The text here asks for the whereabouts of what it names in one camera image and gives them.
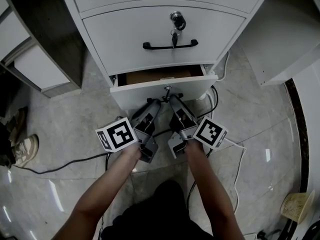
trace drawer handle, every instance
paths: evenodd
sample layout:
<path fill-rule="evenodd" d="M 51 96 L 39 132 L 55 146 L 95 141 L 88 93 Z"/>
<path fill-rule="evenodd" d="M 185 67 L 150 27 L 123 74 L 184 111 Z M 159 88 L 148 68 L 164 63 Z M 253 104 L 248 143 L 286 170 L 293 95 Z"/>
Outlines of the drawer handle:
<path fill-rule="evenodd" d="M 161 46 L 161 47 L 152 47 L 149 42 L 143 43 L 143 49 L 146 50 L 164 50 L 164 49 L 178 49 L 178 48 L 188 48 L 188 47 L 194 47 L 197 46 L 199 43 L 196 39 L 191 40 L 191 44 L 188 45 L 178 45 L 176 47 L 173 46 Z"/>

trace shoe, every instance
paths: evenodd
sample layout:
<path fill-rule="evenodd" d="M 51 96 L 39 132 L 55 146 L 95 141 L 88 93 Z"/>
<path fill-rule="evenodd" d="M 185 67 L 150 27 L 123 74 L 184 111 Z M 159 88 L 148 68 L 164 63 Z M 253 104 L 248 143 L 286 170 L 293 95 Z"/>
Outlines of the shoe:
<path fill-rule="evenodd" d="M 24 167 L 29 161 L 35 158 L 39 148 L 39 141 L 36 135 L 32 135 L 14 147 L 13 155 L 15 166 Z"/>
<path fill-rule="evenodd" d="M 6 129 L 10 133 L 9 141 L 11 142 L 11 147 L 14 147 L 17 144 L 17 139 L 26 120 L 26 114 L 27 108 L 20 108 L 12 117 L 12 119 L 6 124 Z"/>

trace plastic basket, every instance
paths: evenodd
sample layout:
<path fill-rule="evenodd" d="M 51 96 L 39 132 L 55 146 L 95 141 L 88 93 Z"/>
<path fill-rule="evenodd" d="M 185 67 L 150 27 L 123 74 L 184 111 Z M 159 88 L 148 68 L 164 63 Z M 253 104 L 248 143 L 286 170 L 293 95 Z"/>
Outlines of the plastic basket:
<path fill-rule="evenodd" d="M 283 216 L 300 224 L 306 217 L 315 198 L 315 191 L 309 193 L 288 194 L 284 199 L 280 212 Z"/>

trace person's left arm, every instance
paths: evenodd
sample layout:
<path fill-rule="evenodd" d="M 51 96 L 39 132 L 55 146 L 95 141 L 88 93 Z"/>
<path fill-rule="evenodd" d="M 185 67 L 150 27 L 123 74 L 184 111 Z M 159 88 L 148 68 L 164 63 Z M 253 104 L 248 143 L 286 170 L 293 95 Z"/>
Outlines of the person's left arm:
<path fill-rule="evenodd" d="M 100 218 L 140 157 L 138 144 L 132 144 L 123 149 L 112 166 L 81 196 L 69 219 L 52 240 L 92 240 Z"/>

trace gray marble floor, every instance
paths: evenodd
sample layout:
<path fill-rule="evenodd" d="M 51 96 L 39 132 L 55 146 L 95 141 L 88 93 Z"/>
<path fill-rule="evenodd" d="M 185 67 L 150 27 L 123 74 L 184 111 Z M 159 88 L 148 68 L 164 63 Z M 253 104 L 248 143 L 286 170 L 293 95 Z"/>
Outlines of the gray marble floor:
<path fill-rule="evenodd" d="M 221 76 L 223 62 L 216 73 Z M 260 87 L 238 43 L 230 50 L 227 75 L 215 87 L 219 104 L 214 119 L 229 130 L 228 138 L 247 148 L 236 188 L 239 207 L 236 219 L 243 234 L 270 232 L 286 219 L 280 207 L 286 195 L 299 190 L 300 151 L 297 126 L 283 85 Z M 204 100 L 189 101 L 195 114 L 210 108 Z M 7 118 L 17 108 L 28 106 L 25 136 L 37 134 L 39 151 L 27 167 L 45 171 L 71 160 L 103 153 L 95 129 L 123 115 L 91 56 L 87 56 L 82 90 L 47 99 L 22 87 Z M 164 105 L 156 121 L 156 131 L 167 129 L 170 108 Z M 160 148 L 151 164 L 139 161 L 111 207 L 105 225 L 127 207 L 150 195 L 166 179 L 178 181 L 187 195 L 193 183 L 184 157 L 173 159 L 167 146 L 170 134 L 157 137 Z M 242 149 L 224 141 L 213 153 L 210 164 L 230 196 L 237 203 L 234 182 Z M 112 154 L 109 164 L 118 154 Z M 63 225 L 84 191 L 103 174 L 105 158 L 72 164 L 58 172 L 36 175 L 12 168 L 0 168 L 0 231 L 19 240 L 49 240 Z M 211 232 L 209 219 L 197 187 L 190 198 L 190 217 Z M 255 239 L 253 235 L 247 240 Z"/>

